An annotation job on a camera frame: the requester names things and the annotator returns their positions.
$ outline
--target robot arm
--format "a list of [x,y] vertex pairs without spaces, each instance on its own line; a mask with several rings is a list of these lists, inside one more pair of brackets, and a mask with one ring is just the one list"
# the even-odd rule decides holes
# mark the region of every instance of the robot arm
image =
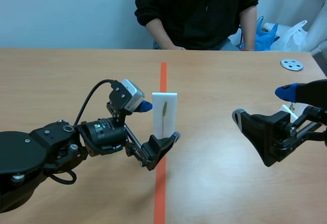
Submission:
[[[90,97],[104,83],[110,83],[113,88],[107,103],[112,117],[78,125]],[[23,205],[47,177],[61,184],[75,183],[77,176],[72,170],[88,155],[108,155],[125,148],[128,157],[135,156],[141,167],[153,170],[180,135],[175,132],[170,138],[160,140],[151,135],[149,141],[141,145],[125,124],[125,118],[133,112],[152,109],[143,98],[144,94],[129,80],[121,83],[104,80],[91,91],[74,125],[59,120],[29,134],[1,132],[0,213]],[[64,172],[72,179],[68,181],[57,176]]]
[[[290,123],[290,114],[283,111],[264,116],[249,115],[243,109],[237,109],[232,118],[256,148],[264,164],[270,167],[276,161],[286,158],[307,140],[324,141],[327,146],[327,130],[323,133],[315,132],[322,125],[327,126],[326,90],[327,80],[292,84],[276,90],[275,94],[285,101],[314,106],[308,106],[294,123]],[[299,130],[307,120],[311,123]]]

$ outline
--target white wall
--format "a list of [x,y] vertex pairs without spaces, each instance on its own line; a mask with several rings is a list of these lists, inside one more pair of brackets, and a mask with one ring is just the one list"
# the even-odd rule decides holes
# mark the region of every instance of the white wall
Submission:
[[[308,31],[322,8],[324,0],[260,0],[258,18],[264,16],[265,22],[294,26],[302,20],[308,23],[304,30]],[[240,31],[231,36],[233,43],[240,42]]]
[[0,47],[150,48],[135,0],[0,0]]
[[[308,28],[322,4],[260,0],[258,16],[286,25],[306,19]],[[151,48],[134,11],[134,0],[0,0],[0,47]]]

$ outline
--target person's hand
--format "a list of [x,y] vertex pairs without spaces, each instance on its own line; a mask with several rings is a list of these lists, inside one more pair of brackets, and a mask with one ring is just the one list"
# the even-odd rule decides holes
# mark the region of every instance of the person's hand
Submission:
[[183,50],[183,51],[186,51],[186,49],[185,49],[184,47],[175,46],[175,45],[171,45],[171,46],[169,46],[167,49],[176,49],[176,50]]

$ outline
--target metal disc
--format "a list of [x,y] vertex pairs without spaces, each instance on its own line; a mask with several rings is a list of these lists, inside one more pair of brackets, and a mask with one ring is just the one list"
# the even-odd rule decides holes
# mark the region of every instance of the metal disc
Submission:
[[301,62],[293,59],[284,59],[281,61],[281,65],[291,71],[301,71],[304,68]]

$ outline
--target orange stripe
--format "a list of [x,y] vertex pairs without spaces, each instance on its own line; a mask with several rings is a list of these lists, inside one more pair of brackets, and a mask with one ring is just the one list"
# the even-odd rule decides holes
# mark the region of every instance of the orange stripe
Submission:
[[[167,92],[167,63],[161,64],[160,92]],[[154,224],[166,222],[166,157],[157,165],[154,200]]]

